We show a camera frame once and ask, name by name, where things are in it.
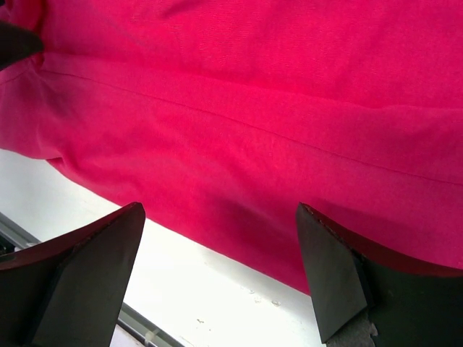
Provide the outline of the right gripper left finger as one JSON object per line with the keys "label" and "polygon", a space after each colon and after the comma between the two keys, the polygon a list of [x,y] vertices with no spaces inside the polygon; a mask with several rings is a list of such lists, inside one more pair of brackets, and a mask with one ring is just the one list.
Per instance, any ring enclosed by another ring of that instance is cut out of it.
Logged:
{"label": "right gripper left finger", "polygon": [[2,346],[109,346],[145,210],[133,202],[77,230],[1,256]]}

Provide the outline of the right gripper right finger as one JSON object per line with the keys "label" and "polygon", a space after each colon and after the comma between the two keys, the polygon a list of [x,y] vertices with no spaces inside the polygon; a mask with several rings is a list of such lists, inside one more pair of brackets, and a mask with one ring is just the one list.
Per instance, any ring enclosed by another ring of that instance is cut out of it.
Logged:
{"label": "right gripper right finger", "polygon": [[396,252],[306,204],[296,222],[322,344],[462,345],[462,270]]}

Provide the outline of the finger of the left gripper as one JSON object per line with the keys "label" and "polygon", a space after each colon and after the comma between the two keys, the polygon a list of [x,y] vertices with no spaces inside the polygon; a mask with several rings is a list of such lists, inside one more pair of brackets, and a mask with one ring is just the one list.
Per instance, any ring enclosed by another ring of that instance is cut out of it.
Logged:
{"label": "finger of the left gripper", "polygon": [[24,27],[1,20],[1,71],[43,51],[40,25]]}

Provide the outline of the magenta red t shirt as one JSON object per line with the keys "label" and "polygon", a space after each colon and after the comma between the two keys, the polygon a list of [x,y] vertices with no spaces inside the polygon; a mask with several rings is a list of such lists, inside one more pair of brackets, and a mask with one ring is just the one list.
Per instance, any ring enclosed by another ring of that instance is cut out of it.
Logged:
{"label": "magenta red t shirt", "polygon": [[462,271],[460,1],[3,1],[1,147],[307,292],[301,202]]}

